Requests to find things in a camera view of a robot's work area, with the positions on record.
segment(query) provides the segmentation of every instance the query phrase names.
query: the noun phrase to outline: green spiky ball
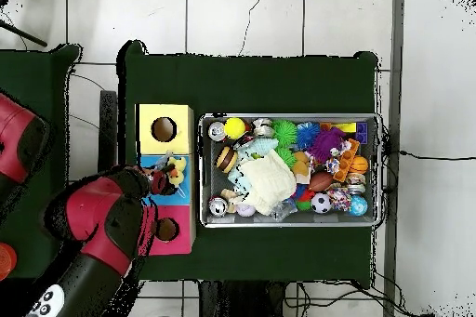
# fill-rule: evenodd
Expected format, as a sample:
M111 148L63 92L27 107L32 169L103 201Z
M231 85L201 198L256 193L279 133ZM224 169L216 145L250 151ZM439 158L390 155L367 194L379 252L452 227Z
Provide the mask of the green spiky ball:
M272 122L274 129L274 138L278 139L280 148L287 148L291 143L296 142L298 129L296 125L289 120L275 120Z
M296 157L294 154L287 148L280 148L279 146L275 149L278 155L283 159L285 164L292 168L296 162Z

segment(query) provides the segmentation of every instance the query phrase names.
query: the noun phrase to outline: green mat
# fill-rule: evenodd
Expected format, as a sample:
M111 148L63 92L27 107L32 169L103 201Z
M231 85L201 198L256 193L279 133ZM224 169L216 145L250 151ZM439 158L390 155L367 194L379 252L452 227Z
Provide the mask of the green mat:
M13 246L18 256L9 277L40 275L58 251L58 242L40 231L40 213L66 182L65 85L67 72L79 54L79 46L59 46L46 53L0 50L0 88L46 119L55 136L43 168L0 225L0 242Z
M119 155L136 163L134 105L187 104L207 112L374 111L377 58L213 58L145 54L129 41L118 56ZM370 285L371 228L206 229L192 253L150 257L142 279L356 279Z

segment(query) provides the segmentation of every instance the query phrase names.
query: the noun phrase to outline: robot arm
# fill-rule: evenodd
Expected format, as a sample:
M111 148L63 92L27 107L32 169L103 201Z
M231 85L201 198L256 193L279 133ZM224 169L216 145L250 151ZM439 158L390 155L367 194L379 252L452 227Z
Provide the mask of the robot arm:
M58 239L83 246L24 317L104 317L121 284L122 296L134 287L137 276L123 278L131 262L138 262L138 246L152 243L152 234L141 230L140 200L166 187L162 171L115 167L58 195L46 209L45 227Z

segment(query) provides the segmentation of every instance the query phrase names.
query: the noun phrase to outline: small soccer ball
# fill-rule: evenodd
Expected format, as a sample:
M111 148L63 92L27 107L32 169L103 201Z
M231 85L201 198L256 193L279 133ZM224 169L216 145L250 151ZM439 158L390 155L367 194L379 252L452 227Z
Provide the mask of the small soccer ball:
M316 192L311 200L311 208L316 213L327 213L331 210L331 199L325 192Z

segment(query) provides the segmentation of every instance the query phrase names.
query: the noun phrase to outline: orange ball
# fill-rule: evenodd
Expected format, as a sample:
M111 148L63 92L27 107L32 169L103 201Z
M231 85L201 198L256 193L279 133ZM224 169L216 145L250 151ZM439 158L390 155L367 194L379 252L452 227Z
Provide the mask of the orange ball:
M368 162L365 157L355 156L352 164L350 164L349 172L355 172L357 174L364 174L368 169Z

